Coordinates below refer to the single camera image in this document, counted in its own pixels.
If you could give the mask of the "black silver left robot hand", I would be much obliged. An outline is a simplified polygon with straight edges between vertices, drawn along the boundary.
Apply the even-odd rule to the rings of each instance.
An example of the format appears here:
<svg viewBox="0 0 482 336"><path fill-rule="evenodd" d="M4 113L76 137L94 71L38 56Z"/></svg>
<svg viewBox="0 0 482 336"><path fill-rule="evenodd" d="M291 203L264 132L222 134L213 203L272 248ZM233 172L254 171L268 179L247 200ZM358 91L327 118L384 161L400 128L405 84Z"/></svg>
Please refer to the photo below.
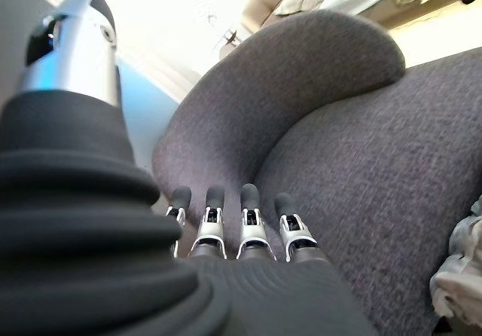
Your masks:
<svg viewBox="0 0 482 336"><path fill-rule="evenodd" d="M285 262L252 184L241 190L234 260L216 186L188 257L178 256L191 191L152 212L159 192L134 163L116 44L105 0L64 0L29 39L1 115L1 333L375 334L286 193L274 200Z"/></svg>

